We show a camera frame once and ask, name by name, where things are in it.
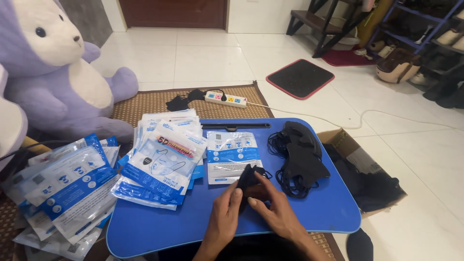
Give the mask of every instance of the white power cord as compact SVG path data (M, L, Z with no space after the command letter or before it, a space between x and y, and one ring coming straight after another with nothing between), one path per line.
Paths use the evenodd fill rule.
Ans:
M251 103L251 102L247 102L247 104L251 104L251 105L256 105L256 106L261 106L261 107L266 107L266 108L269 108L269 109L272 109L272 110L276 110L276 111L281 111L281 112L286 112L286 113L291 113L291 114L297 114L297 115L303 115L303 116L309 116L309 117L313 117L313 118L317 118L317 119L320 119L320 120L323 120L323 121L326 121L332 125L335 125L339 128L343 128L343 129L346 129L346 130L357 130L357 129L360 129L362 128L362 120L364 118L364 114L366 114L367 112L370 112L370 111L375 111L375 112L380 112L380 113L384 113L384 114L387 114L387 115L390 115L390 116L394 116L394 117L397 117L397 118L400 118L400 119L404 119L404 120L408 120L408 121L413 121L413 122L417 122L417 123L424 123L424 124L433 124L433 125L438 125L438 126L443 126L443 127L448 127L448 128L451 128L451 129L454 129L454 130L460 130L460 131L464 131L463 129L458 129L458 128L455 128L455 127L452 127L452 126L448 126L448 125L445 125L445 124L438 124L438 123L432 123L432 122L423 122L423 121L416 121L416 120L411 120L411 119L408 119L408 118L404 118L404 117L401 117L401 116L397 116L397 115L393 115L393 114L390 114L388 112L384 112L384 111L378 111L378 110L365 110L361 113L361 116L359 118L359 125L357 127L343 127L343 126L340 126L340 125L337 125L333 122L330 122L324 118L321 118L321 117L318 117L318 116L314 116L314 115L308 115L308 114L304 114L304 113L299 113L299 112L292 112L292 111L284 111L284 110L280 110L280 109L276 109L276 108L271 108L269 106L266 106L266 105L261 105L261 104L256 104L256 103Z

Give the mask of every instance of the white plush belly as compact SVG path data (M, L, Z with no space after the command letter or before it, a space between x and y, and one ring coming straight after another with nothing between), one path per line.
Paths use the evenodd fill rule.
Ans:
M88 104L103 109L111 105L113 94L105 78L80 59L69 66L71 88Z

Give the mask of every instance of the plush toy eye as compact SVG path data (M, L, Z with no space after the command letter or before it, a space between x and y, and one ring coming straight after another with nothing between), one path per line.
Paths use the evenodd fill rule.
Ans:
M45 33L45 30L41 27L37 27L35 29L35 34L40 36L40 37L45 37L47 34Z

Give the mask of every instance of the blue lap desk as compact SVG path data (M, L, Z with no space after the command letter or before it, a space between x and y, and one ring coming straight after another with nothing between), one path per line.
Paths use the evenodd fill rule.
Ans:
M201 120L202 123L270 123L271 127L268 129L238 131L254 133L263 166L274 176L271 181L278 190L281 189L275 173L284 164L284 159L269 154L267 138L270 134L281 131L286 121L300 122L314 133L307 122L297 118ZM311 189L305 199L288 197L290 205L307 231L353 233L361 225L358 206L324 148L322 162L330 171L331 177L320 179L319 188ZM208 185L206 173L204 178L195 180L193 189L187 191L183 204L178 206L176 211L151 208L118 199L106 234L108 248L118 258L129 258L202 240L213 200L225 187L227 185ZM271 229L250 206L247 206L238 219L236 236L265 233L271 233Z

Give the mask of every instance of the black metal stand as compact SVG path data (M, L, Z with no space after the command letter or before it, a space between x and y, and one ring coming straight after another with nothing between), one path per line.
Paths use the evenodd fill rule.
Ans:
M345 37L370 14L370 12L361 12L356 17L354 17L356 10L361 5L361 2L359 0L341 0L350 4L350 14L343 27L339 28L329 23L339 0L333 0L325 20L315 15L315 13L319 11L319 9L321 9L321 7L327 3L327 1L328 0L312 0L307 11L291 11L291 19L287 29L287 35L294 35L298 29L300 29L305 24L315 30L320 31L322 34L322 38L319 40L319 43L314 50L313 58L322 57L328 50L334 47L338 41ZM334 37L329 42L324 44L324 41L329 34L334 35Z

